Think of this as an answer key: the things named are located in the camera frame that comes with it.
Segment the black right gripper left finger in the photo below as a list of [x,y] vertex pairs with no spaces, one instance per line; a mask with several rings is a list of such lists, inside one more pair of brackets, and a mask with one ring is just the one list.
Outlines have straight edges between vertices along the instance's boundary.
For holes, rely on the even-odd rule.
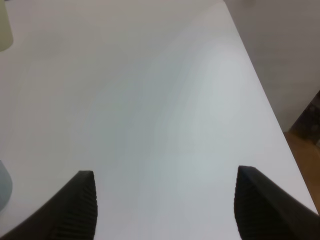
[[98,219],[94,172],[81,170],[2,240],[93,240]]

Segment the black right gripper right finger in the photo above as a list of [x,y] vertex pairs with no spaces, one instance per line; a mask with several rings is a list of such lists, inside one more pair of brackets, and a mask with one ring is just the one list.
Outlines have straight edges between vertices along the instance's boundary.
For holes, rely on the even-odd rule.
[[320,238],[320,216],[255,167],[238,167],[233,209],[243,240]]

